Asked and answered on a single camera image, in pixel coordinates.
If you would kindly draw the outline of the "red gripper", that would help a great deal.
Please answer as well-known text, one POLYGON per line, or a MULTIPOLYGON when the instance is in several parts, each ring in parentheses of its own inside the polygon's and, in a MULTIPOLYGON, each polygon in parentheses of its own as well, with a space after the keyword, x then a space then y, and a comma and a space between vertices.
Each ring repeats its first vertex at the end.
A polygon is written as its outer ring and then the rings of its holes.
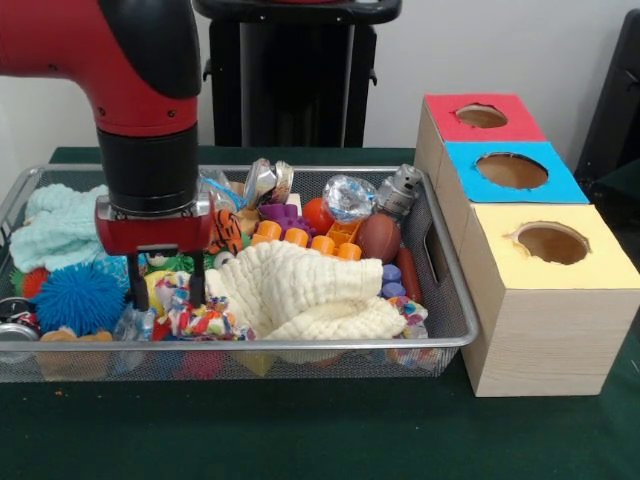
POLYGON ((140 273, 138 254, 161 250, 190 253, 194 272, 189 280, 190 303, 200 307, 205 303, 204 252, 211 241, 214 211, 208 209, 194 216, 133 217, 117 219, 110 210, 95 209, 95 225, 99 240, 107 254, 127 255, 130 293, 133 307, 149 309, 149 297, 144 277, 140 273))

